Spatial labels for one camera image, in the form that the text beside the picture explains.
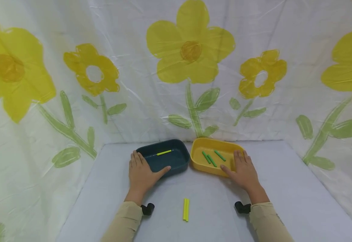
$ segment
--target hand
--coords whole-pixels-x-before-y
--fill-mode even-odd
[[[130,189],[125,202],[133,201],[141,206],[146,192],[170,169],[171,167],[167,166],[161,171],[153,173],[145,158],[140,153],[133,151],[129,162]]]
[[[220,168],[241,188],[248,193],[252,204],[270,202],[265,189],[258,180],[257,171],[251,161],[251,157],[244,150],[234,151],[235,172],[227,166],[221,165]]]

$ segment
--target fabric backdrop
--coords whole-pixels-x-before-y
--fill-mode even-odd
[[[287,140],[352,217],[352,0],[0,0],[0,241],[103,144],[196,137]]]

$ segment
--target flower center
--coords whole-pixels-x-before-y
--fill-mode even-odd
[[[24,64],[9,54],[0,54],[0,77],[4,82],[19,82],[24,77]]]
[[[202,54],[202,46],[196,41],[187,41],[181,47],[181,58],[186,61],[194,62]]]
[[[255,87],[262,86],[265,83],[266,79],[267,79],[267,72],[266,71],[259,72],[255,77],[254,86]]]
[[[86,75],[90,81],[98,83],[104,79],[103,72],[98,66],[88,66],[86,68]]]

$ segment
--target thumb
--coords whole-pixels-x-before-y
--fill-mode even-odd
[[[171,169],[170,166],[164,167],[161,171],[156,172],[157,179],[160,179],[165,173],[167,173]]]
[[[224,171],[231,179],[234,176],[234,173],[230,170],[230,168],[228,168],[225,165],[220,165],[220,168],[222,169],[222,171]]]

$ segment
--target black clip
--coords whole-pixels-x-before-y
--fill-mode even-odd
[[[154,205],[153,203],[148,203],[147,206],[141,205],[142,213],[146,216],[151,216],[154,210]]]
[[[235,209],[238,213],[248,214],[251,211],[251,204],[243,205],[241,201],[235,202]]]

